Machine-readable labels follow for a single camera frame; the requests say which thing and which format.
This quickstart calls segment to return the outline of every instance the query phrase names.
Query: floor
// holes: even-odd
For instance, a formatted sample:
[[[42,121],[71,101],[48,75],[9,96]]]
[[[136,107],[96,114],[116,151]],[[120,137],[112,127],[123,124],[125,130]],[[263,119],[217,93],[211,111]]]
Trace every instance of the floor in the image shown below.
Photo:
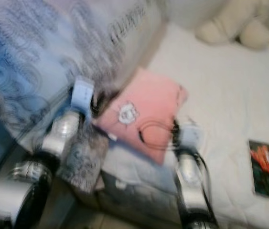
[[[78,205],[72,209],[61,229],[143,229],[114,216]]]

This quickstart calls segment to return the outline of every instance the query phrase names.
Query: white teddy bear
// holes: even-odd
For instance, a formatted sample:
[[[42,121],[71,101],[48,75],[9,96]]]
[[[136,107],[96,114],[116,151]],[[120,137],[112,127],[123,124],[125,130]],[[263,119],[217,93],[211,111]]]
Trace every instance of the white teddy bear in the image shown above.
[[[263,24],[269,14],[269,0],[229,0],[212,20],[196,30],[196,37],[209,44],[239,38],[252,49],[269,45],[269,29]]]

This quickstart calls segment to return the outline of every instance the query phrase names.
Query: pink pillow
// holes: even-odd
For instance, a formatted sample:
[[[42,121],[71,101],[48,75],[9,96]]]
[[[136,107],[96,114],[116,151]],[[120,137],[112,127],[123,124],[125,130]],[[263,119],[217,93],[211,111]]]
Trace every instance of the pink pillow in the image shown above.
[[[179,84],[140,68],[94,123],[161,165],[174,118],[186,98]]]

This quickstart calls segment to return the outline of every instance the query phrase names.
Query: black cable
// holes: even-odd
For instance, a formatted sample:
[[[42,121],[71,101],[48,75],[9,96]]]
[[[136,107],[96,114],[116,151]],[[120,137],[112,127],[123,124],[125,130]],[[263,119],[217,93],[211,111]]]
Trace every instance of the black cable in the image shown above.
[[[212,198],[212,190],[211,190],[211,176],[210,176],[210,172],[209,172],[209,169],[206,165],[206,162],[205,160],[203,159],[203,157],[198,153],[198,151],[196,151],[195,155],[194,155],[196,158],[199,158],[200,161],[202,162],[202,164],[204,165],[205,167],[205,170],[206,170],[206,173],[207,173],[207,187],[208,187],[208,194],[209,194],[209,203],[210,205],[212,205],[212,201],[211,201],[211,198]]]
[[[147,143],[144,140],[143,131],[146,128],[150,127],[150,126],[156,126],[156,127],[159,127],[159,128],[162,128],[162,129],[165,129],[165,130],[169,131],[171,133],[171,135],[172,135],[172,140],[173,140],[173,144],[174,144],[174,146],[172,147],[172,149],[175,149],[176,148],[176,146],[178,144],[177,139],[179,138],[180,129],[179,129],[179,125],[178,125],[178,123],[177,123],[177,121],[175,119],[173,121],[172,126],[168,126],[168,125],[163,124],[163,123],[161,123],[159,121],[150,120],[150,121],[144,122],[138,128],[139,139],[147,147],[153,148],[153,149],[158,149],[158,150],[166,150],[166,149],[169,149],[167,146],[161,146],[161,145],[157,145],[157,144]]]
[[[52,102],[49,103],[50,106],[55,106],[56,104],[58,104],[61,99],[65,96],[65,93],[67,92],[71,92],[70,91],[71,88],[67,87],[66,89],[62,90],[60,94],[58,94],[53,100]],[[12,152],[15,150],[15,148],[18,145],[18,140],[17,139],[21,139],[27,132],[29,132],[29,130],[34,127],[35,124],[33,122],[29,123],[18,135],[17,138],[13,139],[12,144],[10,145],[10,147],[8,147],[8,149],[5,151],[5,153],[3,154],[3,156],[0,158],[0,171],[2,169],[2,167],[4,166],[4,164],[6,163],[6,161],[8,160],[8,158],[11,156]]]

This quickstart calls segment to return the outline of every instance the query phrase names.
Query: mattress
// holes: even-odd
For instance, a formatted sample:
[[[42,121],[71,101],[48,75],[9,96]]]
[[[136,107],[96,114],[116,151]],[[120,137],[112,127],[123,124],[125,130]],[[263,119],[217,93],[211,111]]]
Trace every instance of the mattress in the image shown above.
[[[212,205],[219,221],[269,229],[269,198],[254,194],[247,145],[249,139],[269,142],[269,48],[256,52],[238,43],[209,46],[192,32],[168,24],[141,65],[171,77],[189,92],[178,119],[181,124],[195,120],[205,133],[200,151],[210,170]],[[169,151],[164,165],[158,166],[116,142],[103,170],[116,178],[115,188],[139,187],[138,195],[156,203],[151,193],[171,198],[176,192],[175,162]],[[175,207],[170,201],[161,204]]]

